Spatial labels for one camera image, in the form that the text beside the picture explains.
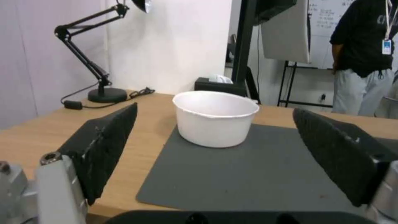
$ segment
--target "bowl rim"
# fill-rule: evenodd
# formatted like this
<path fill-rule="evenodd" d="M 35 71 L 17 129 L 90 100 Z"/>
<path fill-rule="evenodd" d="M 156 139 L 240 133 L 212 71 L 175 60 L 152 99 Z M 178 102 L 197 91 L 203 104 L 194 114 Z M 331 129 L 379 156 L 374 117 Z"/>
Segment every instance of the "bowl rim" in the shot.
<path fill-rule="evenodd" d="M 225 96 L 231 96 L 231 97 L 234 97 L 234 98 L 246 100 L 247 102 L 249 102 L 252 105 L 254 105 L 256 107 L 256 109 L 253 112 L 251 112 L 251 113 L 240 114 L 240 115 L 210 115 L 210 114 L 204 114 L 204 113 L 200 113 L 200 112 L 195 112 L 195 111 L 192 111 L 192 110 L 184 109 L 184 108 L 181 108 L 180 106 L 177 105 L 176 99 L 178 97 L 181 97 L 183 95 L 192 94 L 193 92 L 194 93 L 205 92 L 205 93 L 211 93 L 211 94 L 225 95 Z M 184 112 L 188 112 L 188 113 L 191 113 L 191 114 L 194 114 L 194 115 L 199 115 L 199 116 L 206 117 L 206 118 L 221 118 L 221 119 L 225 119 L 225 118 L 245 118 L 245 117 L 249 117 L 249 116 L 251 116 L 253 114 L 256 114 L 260 110 L 260 107 L 249 98 L 238 96 L 238 95 L 234 95 L 234 94 L 230 94 L 230 93 L 226 93 L 226 92 L 215 92 L 215 91 L 201 91 L 200 90 L 200 91 L 187 91 L 187 92 L 178 93 L 178 94 L 176 94 L 173 97 L 173 103 L 178 109 L 180 109 L 180 110 L 182 110 Z"/>

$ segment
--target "whiteboard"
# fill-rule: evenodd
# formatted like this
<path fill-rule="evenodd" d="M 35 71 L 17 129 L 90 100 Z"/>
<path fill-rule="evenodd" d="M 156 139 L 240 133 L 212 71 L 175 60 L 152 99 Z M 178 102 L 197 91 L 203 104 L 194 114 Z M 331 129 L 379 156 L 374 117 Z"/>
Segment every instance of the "whiteboard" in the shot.
<path fill-rule="evenodd" d="M 308 13 L 311 24 L 310 63 L 297 66 L 331 69 L 333 67 L 332 45 L 329 43 L 340 18 L 354 0 L 309 0 Z M 398 50 L 394 51 L 393 68 L 398 67 Z"/>

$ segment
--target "screw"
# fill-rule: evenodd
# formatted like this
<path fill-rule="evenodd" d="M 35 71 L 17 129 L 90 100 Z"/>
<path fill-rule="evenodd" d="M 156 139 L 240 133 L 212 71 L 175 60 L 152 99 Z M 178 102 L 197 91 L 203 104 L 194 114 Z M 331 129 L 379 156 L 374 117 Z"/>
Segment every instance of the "screw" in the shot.
<path fill-rule="evenodd" d="M 11 167 L 7 161 L 0 161 L 0 173 L 4 173 L 5 175 L 11 173 Z"/>
<path fill-rule="evenodd" d="M 50 163 L 57 162 L 59 160 L 62 160 L 62 155 L 59 152 L 50 152 L 47 154 L 44 154 L 41 159 L 40 159 L 40 165 L 48 165 Z"/>

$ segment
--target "wall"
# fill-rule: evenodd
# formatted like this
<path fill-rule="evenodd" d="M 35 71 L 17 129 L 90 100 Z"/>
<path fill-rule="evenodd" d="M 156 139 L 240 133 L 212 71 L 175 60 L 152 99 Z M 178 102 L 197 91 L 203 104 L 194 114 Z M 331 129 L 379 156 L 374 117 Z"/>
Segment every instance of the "wall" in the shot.
<path fill-rule="evenodd" d="M 16 4 L 37 113 L 47 114 L 62 107 L 62 96 L 96 82 L 54 36 L 55 27 L 94 14 L 102 7 L 97 0 L 17 0 Z M 104 34 L 105 27 L 99 27 L 73 37 L 73 42 L 92 61 L 107 68 Z M 86 93 L 72 99 L 82 99 Z"/>
<path fill-rule="evenodd" d="M 14 1 L 0 1 L 0 27 L 0 129 L 5 129 L 37 114 Z"/>
<path fill-rule="evenodd" d="M 222 74 L 232 0 L 153 0 L 149 14 L 131 1 L 126 18 L 73 37 L 111 72 L 115 87 L 190 90 L 199 76 Z M 62 107 L 64 95 L 96 82 L 54 36 L 58 25 L 115 5 L 115 0 L 0 2 L 0 129 Z M 82 99 L 88 90 L 72 97 Z"/>
<path fill-rule="evenodd" d="M 231 0 L 153 0 L 149 14 L 127 3 L 126 17 L 109 25 L 116 87 L 178 93 L 200 76 L 223 73 Z"/>
<path fill-rule="evenodd" d="M 241 0 L 232 1 L 232 12 L 230 20 L 235 24 L 230 24 L 230 34 L 237 33 L 240 5 Z M 278 101 L 279 88 L 281 86 L 284 62 L 265 58 L 263 55 L 262 44 L 263 43 L 261 32 L 258 36 L 258 26 L 256 26 L 253 28 L 248 65 L 252 70 L 254 79 L 257 80 L 259 59 L 259 92 L 261 101 L 263 104 L 276 106 Z M 290 76 L 289 70 L 287 71 L 286 76 L 287 80 L 287 78 Z M 286 98 L 286 92 L 287 81 L 285 81 L 284 83 L 282 97 L 285 96 L 284 98 Z M 326 94 L 326 100 L 323 102 L 323 104 L 332 104 L 333 75 L 331 75 L 330 71 L 297 69 L 290 100 L 318 103 L 319 98 L 323 93 Z M 318 111 L 330 111 L 330 109 L 328 108 L 297 105 L 295 106 L 292 104 L 290 104 L 289 107 L 300 107 Z"/>

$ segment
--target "black box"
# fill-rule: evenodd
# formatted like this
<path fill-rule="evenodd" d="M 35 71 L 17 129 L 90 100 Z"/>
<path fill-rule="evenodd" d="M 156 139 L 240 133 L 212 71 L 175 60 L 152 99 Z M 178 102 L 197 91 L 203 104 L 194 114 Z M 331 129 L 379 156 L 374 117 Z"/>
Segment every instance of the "black box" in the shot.
<path fill-rule="evenodd" d="M 208 78 L 203 77 L 199 77 L 196 80 L 194 90 L 226 92 L 243 97 L 247 96 L 246 86 L 244 85 L 210 82 Z"/>

